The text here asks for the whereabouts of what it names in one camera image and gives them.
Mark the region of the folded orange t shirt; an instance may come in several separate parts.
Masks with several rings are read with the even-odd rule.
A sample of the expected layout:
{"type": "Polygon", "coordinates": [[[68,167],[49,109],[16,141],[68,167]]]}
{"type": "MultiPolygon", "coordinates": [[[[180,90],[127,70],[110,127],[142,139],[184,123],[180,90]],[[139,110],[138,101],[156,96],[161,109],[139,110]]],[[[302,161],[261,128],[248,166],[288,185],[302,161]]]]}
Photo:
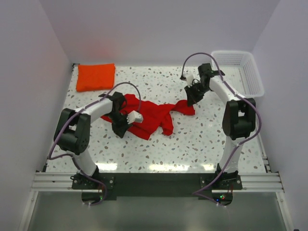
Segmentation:
{"type": "Polygon", "coordinates": [[[78,65],[77,92],[110,90],[115,82],[115,64],[78,65]]]}

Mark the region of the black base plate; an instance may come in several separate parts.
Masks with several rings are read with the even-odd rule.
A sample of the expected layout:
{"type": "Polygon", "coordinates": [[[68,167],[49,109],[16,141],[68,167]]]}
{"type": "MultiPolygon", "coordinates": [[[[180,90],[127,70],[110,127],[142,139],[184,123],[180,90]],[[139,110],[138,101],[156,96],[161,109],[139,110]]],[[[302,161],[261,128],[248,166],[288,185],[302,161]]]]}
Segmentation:
{"type": "Polygon", "coordinates": [[[229,203],[233,190],[243,188],[237,172],[223,173],[95,173],[88,179],[72,175],[72,189],[82,190],[83,202],[118,197],[191,197],[195,191],[219,203],[229,203]]]}

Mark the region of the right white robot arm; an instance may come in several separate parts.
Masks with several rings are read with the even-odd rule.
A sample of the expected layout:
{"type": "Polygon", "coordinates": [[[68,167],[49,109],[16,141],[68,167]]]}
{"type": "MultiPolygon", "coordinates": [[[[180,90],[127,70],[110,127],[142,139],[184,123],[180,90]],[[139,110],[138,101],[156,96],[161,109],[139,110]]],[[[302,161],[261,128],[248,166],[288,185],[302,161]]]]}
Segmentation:
{"type": "Polygon", "coordinates": [[[238,173],[243,144],[249,140],[256,128],[256,102],[237,93],[227,83],[224,72],[213,70],[211,64],[200,65],[198,72],[199,79],[195,79],[193,75],[185,76],[183,73],[180,79],[187,84],[184,90],[188,106],[200,102],[209,91],[214,92],[225,105],[222,129],[226,141],[223,156],[217,164],[214,183],[218,188],[226,189],[231,184],[230,175],[238,173]]]}

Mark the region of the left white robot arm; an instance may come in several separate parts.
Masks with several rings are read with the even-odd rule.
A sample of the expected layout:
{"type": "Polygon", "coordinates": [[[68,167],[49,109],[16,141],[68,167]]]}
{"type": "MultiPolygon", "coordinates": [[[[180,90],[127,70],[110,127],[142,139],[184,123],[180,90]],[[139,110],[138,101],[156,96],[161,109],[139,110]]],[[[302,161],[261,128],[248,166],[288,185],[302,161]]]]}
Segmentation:
{"type": "Polygon", "coordinates": [[[96,188],[100,183],[100,177],[97,175],[98,167],[88,151],[91,124],[102,116],[106,116],[112,122],[114,134],[123,138],[126,131],[132,127],[128,121],[128,115],[121,112],[126,103],[125,96],[120,92],[115,92],[111,96],[102,94],[98,100],[75,110],[63,109],[48,159],[71,157],[78,171],[85,174],[83,184],[89,189],[96,188]],[[64,151],[64,154],[52,156],[56,145],[64,151]]]}

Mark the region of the white plastic basket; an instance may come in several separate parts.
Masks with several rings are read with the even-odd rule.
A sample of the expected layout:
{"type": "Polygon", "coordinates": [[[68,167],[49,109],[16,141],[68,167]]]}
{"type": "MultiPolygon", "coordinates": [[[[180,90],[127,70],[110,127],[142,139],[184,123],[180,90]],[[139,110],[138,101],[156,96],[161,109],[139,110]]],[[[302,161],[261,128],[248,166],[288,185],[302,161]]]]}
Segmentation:
{"type": "Polygon", "coordinates": [[[247,51],[214,51],[211,55],[225,73],[224,79],[237,92],[247,98],[264,95],[262,80],[251,53],[247,51]]]}

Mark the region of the red t shirt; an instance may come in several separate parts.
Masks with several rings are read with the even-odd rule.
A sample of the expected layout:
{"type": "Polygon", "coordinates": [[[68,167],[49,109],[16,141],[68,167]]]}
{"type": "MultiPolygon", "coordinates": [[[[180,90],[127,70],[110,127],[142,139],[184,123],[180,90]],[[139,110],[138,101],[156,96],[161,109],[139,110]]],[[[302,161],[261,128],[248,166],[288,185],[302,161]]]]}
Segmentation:
{"type": "Polygon", "coordinates": [[[132,111],[137,111],[138,106],[141,106],[140,114],[143,116],[141,123],[134,122],[128,128],[128,131],[135,136],[148,140],[150,136],[161,127],[163,134],[170,136],[173,134],[173,122],[171,112],[179,112],[186,116],[195,115],[193,106],[188,106],[187,100],[180,100],[176,104],[155,104],[151,101],[142,101],[133,94],[124,95],[125,100],[120,107],[120,113],[126,115],[132,111]]]}

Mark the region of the aluminium rail frame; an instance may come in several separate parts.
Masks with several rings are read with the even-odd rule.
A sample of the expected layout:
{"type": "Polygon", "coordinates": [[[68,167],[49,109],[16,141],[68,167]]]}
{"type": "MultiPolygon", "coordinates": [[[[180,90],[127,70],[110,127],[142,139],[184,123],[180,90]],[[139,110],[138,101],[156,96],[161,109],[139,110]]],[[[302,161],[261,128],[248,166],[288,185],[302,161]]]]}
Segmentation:
{"type": "MultiPolygon", "coordinates": [[[[29,227],[34,205],[39,192],[72,192],[72,181],[69,179],[73,172],[37,172],[30,186],[30,195],[26,201],[19,225],[20,231],[29,227]]],[[[285,201],[284,187],[279,173],[241,173],[242,193],[276,193],[279,208],[286,229],[292,231],[295,227],[285,201]]]]}

